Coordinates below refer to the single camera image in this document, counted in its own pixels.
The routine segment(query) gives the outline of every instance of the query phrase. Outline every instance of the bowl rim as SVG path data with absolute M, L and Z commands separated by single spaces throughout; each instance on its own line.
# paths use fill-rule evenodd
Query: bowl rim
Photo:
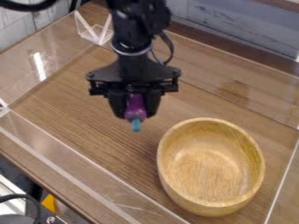
M 211 201 L 207 201 L 204 199 L 193 200 L 193 199 L 185 198 L 179 192 L 175 191 L 175 189 L 172 188 L 172 185 L 167 181 L 167 175 L 164 174 L 163 160 L 161 160 L 164 141 L 167 140 L 168 136 L 173 133 L 173 131 L 176 131 L 181 126 L 184 126 L 188 123 L 196 123 L 196 122 L 221 123 L 221 124 L 225 124 L 227 126 L 229 126 L 236 131 L 239 131 L 240 134 L 243 134 L 247 137 L 248 141 L 253 144 L 256 154 L 260 158 L 260 169 L 259 169 L 260 172 L 259 172 L 257 177 L 256 177 L 256 183 L 253 184 L 253 186 L 247 190 L 247 192 L 243 195 L 239 195 L 233 199 L 229 199 L 229 200 L 225 200 L 225 201 L 219 201 L 219 202 L 212 201 L 211 202 Z M 193 119 L 185 120 L 183 122 L 179 122 L 167 130 L 167 132 L 163 135 L 163 139 L 159 143 L 159 147 L 157 147 L 156 163 L 157 163 L 159 177 L 160 177 L 160 179 L 163 179 L 163 181 L 169 186 L 172 191 L 175 191 L 175 193 L 179 194 L 180 197 L 184 198 L 191 203 L 205 206 L 205 207 L 231 207 L 231 206 L 235 206 L 235 205 L 243 203 L 244 201 L 249 200 L 255 196 L 255 194 L 256 194 L 256 192 L 257 192 L 257 190 L 262 186 L 264 176 L 266 176 L 266 160 L 264 160 L 263 152 L 262 152 L 262 150 L 257 146 L 257 143 L 256 143 L 253 137 L 236 124 L 233 124 L 231 122 L 227 122 L 221 119 L 209 118 L 209 117 L 193 118 Z

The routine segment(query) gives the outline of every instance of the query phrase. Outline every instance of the blue tip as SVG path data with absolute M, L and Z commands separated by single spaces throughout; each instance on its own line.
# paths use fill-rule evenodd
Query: blue tip
M 140 122 L 139 118 L 135 118 L 132 120 L 132 130 L 133 130 L 133 132 L 140 132 L 140 130 L 141 130 L 141 122 Z

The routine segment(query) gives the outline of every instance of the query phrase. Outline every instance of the yellow object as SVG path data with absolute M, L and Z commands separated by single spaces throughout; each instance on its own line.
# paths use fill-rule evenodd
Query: yellow object
M 56 201 L 51 194 L 47 196 L 41 204 L 52 213 L 56 214 Z
M 163 188 L 189 212 L 221 216 L 252 199 L 266 162 L 249 134 L 229 122 L 199 118 L 176 124 L 157 150 Z

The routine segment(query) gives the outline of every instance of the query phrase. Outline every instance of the wooden bowl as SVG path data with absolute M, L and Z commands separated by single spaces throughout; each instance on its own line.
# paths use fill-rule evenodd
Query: wooden bowl
M 176 124 L 164 134 L 157 170 L 176 204 L 195 214 L 216 217 L 249 202 L 263 182 L 266 162 L 241 128 L 199 118 Z

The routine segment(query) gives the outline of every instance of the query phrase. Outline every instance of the purple object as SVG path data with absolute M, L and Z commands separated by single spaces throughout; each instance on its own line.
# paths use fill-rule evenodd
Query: purple object
M 139 119 L 140 122 L 147 118 L 144 97 L 141 94 L 131 94 L 127 107 L 125 107 L 125 119 L 132 122 Z

